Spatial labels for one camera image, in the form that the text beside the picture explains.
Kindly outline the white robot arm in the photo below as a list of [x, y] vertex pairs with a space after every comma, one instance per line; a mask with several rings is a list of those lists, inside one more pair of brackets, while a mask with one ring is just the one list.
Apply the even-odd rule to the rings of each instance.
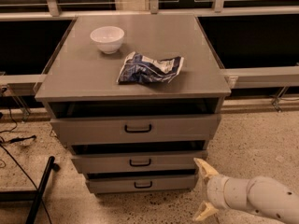
[[299, 224], [299, 195], [267, 176], [252, 179], [221, 175], [206, 161], [193, 159], [206, 184], [206, 201], [193, 217], [203, 221], [220, 210], [237, 210], [276, 219], [284, 224]]

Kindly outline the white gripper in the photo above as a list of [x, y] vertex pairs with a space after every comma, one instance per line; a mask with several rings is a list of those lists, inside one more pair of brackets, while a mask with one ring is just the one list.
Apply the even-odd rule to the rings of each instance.
[[201, 177], [204, 180], [208, 180], [206, 195], [210, 201], [210, 203], [203, 201], [199, 205], [192, 218], [193, 221], [203, 221], [215, 215], [218, 209], [234, 209], [238, 211], [247, 211], [249, 209], [247, 197], [248, 179], [220, 175], [205, 160], [199, 158], [194, 158], [193, 160], [199, 168]]

